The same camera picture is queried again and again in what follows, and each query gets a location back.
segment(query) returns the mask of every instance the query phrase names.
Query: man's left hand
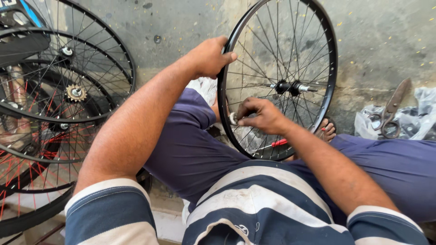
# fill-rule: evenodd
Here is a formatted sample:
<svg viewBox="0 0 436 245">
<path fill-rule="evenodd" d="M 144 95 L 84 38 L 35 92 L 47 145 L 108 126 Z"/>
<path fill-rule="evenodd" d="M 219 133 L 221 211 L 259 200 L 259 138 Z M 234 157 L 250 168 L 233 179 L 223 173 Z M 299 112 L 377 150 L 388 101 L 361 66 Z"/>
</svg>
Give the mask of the man's left hand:
<svg viewBox="0 0 436 245">
<path fill-rule="evenodd" d="M 207 39 L 182 58 L 184 62 L 193 65 L 195 72 L 193 79 L 199 77 L 216 79 L 216 75 L 224 66 L 236 60 L 238 56 L 235 52 L 221 53 L 226 43 L 225 36 Z"/>
</svg>

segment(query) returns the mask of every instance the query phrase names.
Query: man's right hand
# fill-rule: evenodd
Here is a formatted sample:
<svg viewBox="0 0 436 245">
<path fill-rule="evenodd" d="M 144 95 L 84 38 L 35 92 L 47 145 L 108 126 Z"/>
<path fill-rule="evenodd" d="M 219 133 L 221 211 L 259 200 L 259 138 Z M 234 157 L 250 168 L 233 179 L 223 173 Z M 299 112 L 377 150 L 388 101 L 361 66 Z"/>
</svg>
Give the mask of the man's right hand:
<svg viewBox="0 0 436 245">
<path fill-rule="evenodd" d="M 252 113 L 256 113 L 256 117 L 243 118 Z M 237 119 L 241 126 L 252 126 L 267 134 L 282 136 L 293 124 L 271 101 L 253 97 L 246 98 L 239 105 Z"/>
</svg>

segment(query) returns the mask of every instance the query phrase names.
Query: man's left arm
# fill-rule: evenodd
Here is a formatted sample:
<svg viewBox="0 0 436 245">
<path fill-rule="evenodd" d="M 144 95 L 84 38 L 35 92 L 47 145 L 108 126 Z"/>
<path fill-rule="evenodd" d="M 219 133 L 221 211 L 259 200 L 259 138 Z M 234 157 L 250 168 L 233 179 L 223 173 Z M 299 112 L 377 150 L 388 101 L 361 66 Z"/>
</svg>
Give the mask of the man's left arm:
<svg viewBox="0 0 436 245">
<path fill-rule="evenodd" d="M 156 227 L 136 173 L 152 153 L 174 104 L 198 77 L 215 77 L 236 54 L 227 38 L 208 39 L 134 93 L 101 128 L 65 207 L 67 245 L 157 245 Z"/>
</svg>

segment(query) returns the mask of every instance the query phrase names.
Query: man's right arm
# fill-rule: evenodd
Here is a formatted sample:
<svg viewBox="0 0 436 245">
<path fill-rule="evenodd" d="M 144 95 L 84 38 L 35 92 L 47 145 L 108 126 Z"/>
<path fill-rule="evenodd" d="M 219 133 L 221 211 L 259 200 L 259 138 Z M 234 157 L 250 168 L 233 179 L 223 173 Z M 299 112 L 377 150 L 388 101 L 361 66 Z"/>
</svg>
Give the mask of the man's right arm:
<svg viewBox="0 0 436 245">
<path fill-rule="evenodd" d="M 239 107 L 238 117 L 252 112 L 257 116 L 241 119 L 240 125 L 283 136 L 346 215 L 362 205 L 399 212 L 369 175 L 335 148 L 288 120 L 269 100 L 247 98 Z"/>
</svg>

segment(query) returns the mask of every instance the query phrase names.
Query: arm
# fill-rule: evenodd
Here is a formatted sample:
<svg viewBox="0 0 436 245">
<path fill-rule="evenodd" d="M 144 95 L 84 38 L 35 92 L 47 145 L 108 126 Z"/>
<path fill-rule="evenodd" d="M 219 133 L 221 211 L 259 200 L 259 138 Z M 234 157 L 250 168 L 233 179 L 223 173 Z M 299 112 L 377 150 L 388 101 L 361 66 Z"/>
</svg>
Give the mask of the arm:
<svg viewBox="0 0 436 245">
<path fill-rule="evenodd" d="M 256 117 L 241 119 L 239 124 L 283 136 L 346 215 L 362 205 L 398 211 L 369 175 L 329 144 L 288 120 L 269 100 L 247 98 L 239 107 L 238 118 L 253 111 Z"/>
<path fill-rule="evenodd" d="M 226 42 L 225 37 L 204 41 L 126 100 L 97 134 L 80 170 L 75 194 L 104 180 L 136 180 L 189 81 L 215 77 L 236 60 L 235 53 L 221 54 Z"/>
</svg>

